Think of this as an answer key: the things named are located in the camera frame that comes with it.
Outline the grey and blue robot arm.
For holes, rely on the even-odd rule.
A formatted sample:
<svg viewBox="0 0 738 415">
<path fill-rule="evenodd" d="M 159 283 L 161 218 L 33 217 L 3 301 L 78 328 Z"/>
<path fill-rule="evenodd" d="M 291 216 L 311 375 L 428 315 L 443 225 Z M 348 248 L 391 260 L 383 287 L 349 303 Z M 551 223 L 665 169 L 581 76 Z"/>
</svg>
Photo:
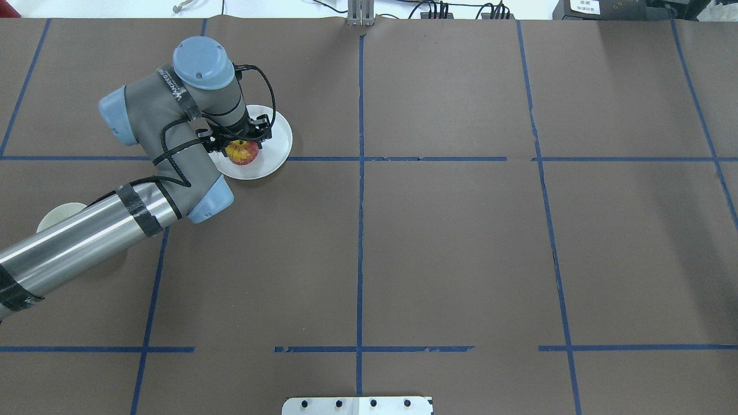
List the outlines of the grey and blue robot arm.
<svg viewBox="0 0 738 415">
<path fill-rule="evenodd" d="M 277 115 L 251 116 L 243 73 L 203 35 L 171 60 L 101 98 L 110 137 L 141 157 L 2 158 L 2 320 L 186 218 L 200 224 L 235 196 L 213 153 L 261 146 Z"/>
</svg>

